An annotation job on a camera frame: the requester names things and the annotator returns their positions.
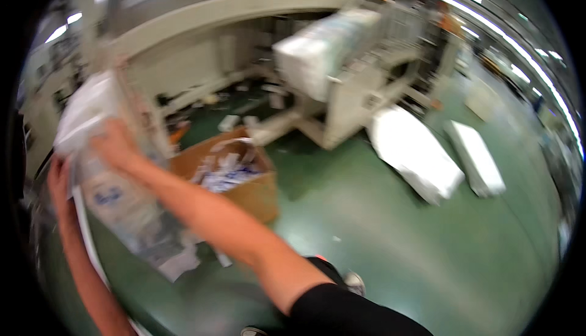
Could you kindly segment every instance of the white machine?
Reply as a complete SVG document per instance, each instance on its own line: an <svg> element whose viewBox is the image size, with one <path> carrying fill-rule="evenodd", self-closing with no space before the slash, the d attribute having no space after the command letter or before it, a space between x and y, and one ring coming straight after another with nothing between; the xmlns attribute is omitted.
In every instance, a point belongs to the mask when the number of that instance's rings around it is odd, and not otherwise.
<svg viewBox="0 0 586 336"><path fill-rule="evenodd" d="M436 45L426 38L430 24L420 17L418 11L391 1L377 4L357 0L349 7L376 10L381 17L363 35L343 66L327 76L328 94L322 99L324 102L292 86L299 83L283 81L283 88L294 94L295 105L251 129L250 134L257 144L266 145L298 129L323 149L331 150L368 125L380 108L406 96L425 108L429 106L434 91L441 87L454 68L460 39L449 34L432 80L423 81L420 71L423 64L429 62L425 60L426 47ZM406 71L389 81L390 70L402 64L406 64ZM284 72L282 75L286 78L290 74ZM412 88L421 81L427 84L426 94ZM325 121L321 122L316 116L324 113Z"/></svg>

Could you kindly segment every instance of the white plastic bag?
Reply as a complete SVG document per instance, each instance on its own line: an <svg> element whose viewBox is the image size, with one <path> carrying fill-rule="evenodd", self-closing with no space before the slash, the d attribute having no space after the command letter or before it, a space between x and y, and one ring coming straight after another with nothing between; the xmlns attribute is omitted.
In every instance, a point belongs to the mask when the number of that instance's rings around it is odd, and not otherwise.
<svg viewBox="0 0 586 336"><path fill-rule="evenodd" d="M337 73L380 17L371 10L341 11L277 42L273 50L280 73L294 88L326 102L327 77Z"/></svg>
<svg viewBox="0 0 586 336"><path fill-rule="evenodd" d="M142 187L111 171L88 145L108 117L120 117L138 147L157 164L165 158L144 128L144 111L137 111L113 70L93 75L69 98L55 142L55 153L72 156L74 177L84 205L135 255L149 262L170 281L197 266L193 246L182 240L183 226Z"/></svg>
<svg viewBox="0 0 586 336"><path fill-rule="evenodd" d="M464 179L429 129L399 106L377 112L368 133L378 156L430 204L449 199Z"/></svg>
<svg viewBox="0 0 586 336"><path fill-rule="evenodd" d="M472 190L480 197L504 193L506 187L501 173L480 134L472 127L453 120L446 123L445 131L464 164Z"/></svg>

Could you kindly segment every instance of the sneaker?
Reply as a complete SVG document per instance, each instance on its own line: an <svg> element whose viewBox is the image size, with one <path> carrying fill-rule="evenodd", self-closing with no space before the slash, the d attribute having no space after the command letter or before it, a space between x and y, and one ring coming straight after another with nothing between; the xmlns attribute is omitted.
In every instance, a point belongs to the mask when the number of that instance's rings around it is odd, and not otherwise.
<svg viewBox="0 0 586 336"><path fill-rule="evenodd" d="M352 293L363 297L366 294L366 286L362 278L355 272L349 272L344 275L344 283Z"/></svg>
<svg viewBox="0 0 586 336"><path fill-rule="evenodd" d="M240 336L268 336L266 332L254 327L244 327L240 331Z"/></svg>

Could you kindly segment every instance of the packaging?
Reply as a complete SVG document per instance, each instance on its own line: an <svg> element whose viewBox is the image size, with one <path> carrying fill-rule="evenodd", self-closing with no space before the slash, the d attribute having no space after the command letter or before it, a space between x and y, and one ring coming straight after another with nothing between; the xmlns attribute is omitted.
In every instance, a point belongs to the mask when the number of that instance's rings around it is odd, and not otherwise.
<svg viewBox="0 0 586 336"><path fill-rule="evenodd" d="M368 134L377 155L430 204L449 199L464 179L429 129L399 106L378 111Z"/></svg>
<svg viewBox="0 0 586 336"><path fill-rule="evenodd" d="M309 97L327 101L328 76L337 75L347 57L381 18L375 11L341 11L273 45L280 74Z"/></svg>
<svg viewBox="0 0 586 336"><path fill-rule="evenodd" d="M253 163L260 174L221 194L259 221L271 222L279 213L277 185L275 183L276 172L264 149L256 146L251 148L247 143L231 143L225 144L220 150L212 151L219 143L238 138L250 138L245 127L238 127L232 132L222 133L183 150L178 156L171 159L169 169L184 179L192 180L202 165L211 165L210 170L213 171L218 169L220 162L230 154L245 157L248 150L253 149Z"/></svg>
<svg viewBox="0 0 586 336"><path fill-rule="evenodd" d="M127 124L142 152L161 167L167 161L151 134L152 120L118 81L113 70L88 78L69 99L55 142L55 153L71 156L70 184L81 187L84 205L135 255L170 281L197 266L189 233L151 193L111 171L88 145L108 117Z"/></svg>
<svg viewBox="0 0 586 336"><path fill-rule="evenodd" d="M505 183L487 145L472 127L449 121L445 131L460 156L472 190L480 197L499 195L506 190Z"/></svg>

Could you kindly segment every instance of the hand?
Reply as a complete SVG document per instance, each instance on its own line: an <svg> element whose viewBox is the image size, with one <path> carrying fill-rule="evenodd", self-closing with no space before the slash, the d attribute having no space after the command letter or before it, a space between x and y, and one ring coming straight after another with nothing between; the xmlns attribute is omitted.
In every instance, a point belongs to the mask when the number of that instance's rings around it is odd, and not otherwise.
<svg viewBox="0 0 586 336"><path fill-rule="evenodd" d="M100 159L114 170L124 171L130 163L143 157L128 127L121 119L104 122L105 132L90 139Z"/></svg>
<svg viewBox="0 0 586 336"><path fill-rule="evenodd" d="M47 185L51 193L51 200L57 212L59 221L66 216L74 215L67 202L67 185L69 183L69 159L62 160L55 154L51 158L51 168L47 178Z"/></svg>

